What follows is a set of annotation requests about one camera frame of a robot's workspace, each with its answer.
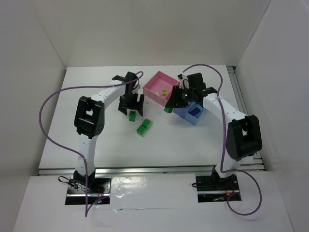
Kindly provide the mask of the green stepped lego brick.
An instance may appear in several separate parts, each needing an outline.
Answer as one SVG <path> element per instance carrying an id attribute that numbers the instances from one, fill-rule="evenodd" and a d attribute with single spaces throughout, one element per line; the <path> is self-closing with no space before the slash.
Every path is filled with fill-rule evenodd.
<path id="1" fill-rule="evenodd" d="M 129 112 L 129 117 L 128 117 L 129 121 L 135 122 L 135 120 L 136 120 L 136 115 L 137 115 L 137 112 L 136 112 L 136 111 L 130 111 L 130 112 Z"/>

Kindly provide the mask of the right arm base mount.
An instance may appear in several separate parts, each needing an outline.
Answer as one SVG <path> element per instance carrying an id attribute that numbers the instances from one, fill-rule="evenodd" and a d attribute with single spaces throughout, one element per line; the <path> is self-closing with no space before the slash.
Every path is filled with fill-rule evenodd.
<path id="1" fill-rule="evenodd" d="M 211 176 L 196 176 L 196 181 L 191 184 L 197 190 L 199 203 L 241 201 L 241 194 L 237 177 L 232 175 L 221 183 L 215 183 Z"/>

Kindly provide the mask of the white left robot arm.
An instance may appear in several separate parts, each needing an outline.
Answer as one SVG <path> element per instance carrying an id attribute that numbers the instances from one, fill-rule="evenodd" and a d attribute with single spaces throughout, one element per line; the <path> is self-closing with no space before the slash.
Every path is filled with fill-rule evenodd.
<path id="1" fill-rule="evenodd" d="M 128 110 L 137 111 L 143 115 L 144 95 L 139 94 L 139 78 L 133 72 L 127 72 L 122 77 L 112 78 L 110 87 L 103 88 L 91 97 L 82 96 L 77 105 L 74 126 L 79 135 L 78 163 L 73 173 L 73 179 L 87 188 L 96 184 L 95 181 L 95 149 L 98 136 L 105 125 L 105 110 L 115 100 L 119 100 L 118 110 L 127 115 Z"/>

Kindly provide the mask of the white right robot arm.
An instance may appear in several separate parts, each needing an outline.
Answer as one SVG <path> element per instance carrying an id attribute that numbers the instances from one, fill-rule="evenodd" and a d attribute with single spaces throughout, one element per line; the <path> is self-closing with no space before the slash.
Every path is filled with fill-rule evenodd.
<path id="1" fill-rule="evenodd" d="M 221 161 L 212 169 L 210 178 L 204 184 L 196 184 L 198 188 L 223 190 L 232 182 L 244 159 L 262 149 L 259 120 L 254 115 L 248 116 L 238 111 L 220 96 L 219 90 L 206 87 L 202 74 L 179 74 L 178 79 L 181 83 L 173 86 L 167 108 L 185 108 L 194 102 L 223 123 Z"/>

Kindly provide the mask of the green and yellow lego stack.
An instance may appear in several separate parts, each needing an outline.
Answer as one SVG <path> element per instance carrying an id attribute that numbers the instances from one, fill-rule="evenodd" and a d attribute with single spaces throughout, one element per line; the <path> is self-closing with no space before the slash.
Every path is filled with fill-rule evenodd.
<path id="1" fill-rule="evenodd" d="M 142 124 L 137 128 L 136 133 L 139 136 L 143 136 L 147 130 L 150 128 L 150 126 L 152 125 L 153 121 L 150 119 L 145 119 Z"/>

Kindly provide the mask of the dark purple lego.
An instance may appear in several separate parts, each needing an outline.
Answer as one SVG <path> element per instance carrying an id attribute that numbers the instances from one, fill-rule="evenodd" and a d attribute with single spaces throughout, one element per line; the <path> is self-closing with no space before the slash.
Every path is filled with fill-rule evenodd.
<path id="1" fill-rule="evenodd" d="M 189 114 L 192 115 L 192 116 L 196 116 L 200 113 L 200 109 L 198 107 L 195 107 L 194 109 L 192 109 Z"/>

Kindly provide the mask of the yellow-green sloped lego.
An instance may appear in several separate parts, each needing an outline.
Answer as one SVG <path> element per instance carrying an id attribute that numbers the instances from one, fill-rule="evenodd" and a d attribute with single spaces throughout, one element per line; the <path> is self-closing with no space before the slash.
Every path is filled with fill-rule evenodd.
<path id="1" fill-rule="evenodd" d="M 162 96 L 166 96 L 168 94 L 168 91 L 166 89 L 162 90 Z"/>

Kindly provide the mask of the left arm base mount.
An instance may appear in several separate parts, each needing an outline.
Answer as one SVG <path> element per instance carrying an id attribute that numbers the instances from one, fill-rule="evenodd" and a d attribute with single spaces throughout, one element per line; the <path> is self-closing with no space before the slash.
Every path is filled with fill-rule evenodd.
<path id="1" fill-rule="evenodd" d="M 85 205 L 85 186 L 72 177 L 59 176 L 58 181 L 68 185 L 65 205 Z M 88 204 L 110 204 L 111 178 L 97 178 L 94 186 L 88 188 Z"/>

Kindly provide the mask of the small green lego brick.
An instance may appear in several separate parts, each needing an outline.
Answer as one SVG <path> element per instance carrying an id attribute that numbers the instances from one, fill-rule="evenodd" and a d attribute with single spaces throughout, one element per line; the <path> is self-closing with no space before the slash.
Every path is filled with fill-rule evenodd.
<path id="1" fill-rule="evenodd" d="M 172 112 L 173 112 L 173 108 L 171 108 L 171 107 L 165 107 L 165 108 L 164 108 L 164 112 L 166 112 L 166 113 L 172 113 Z"/>

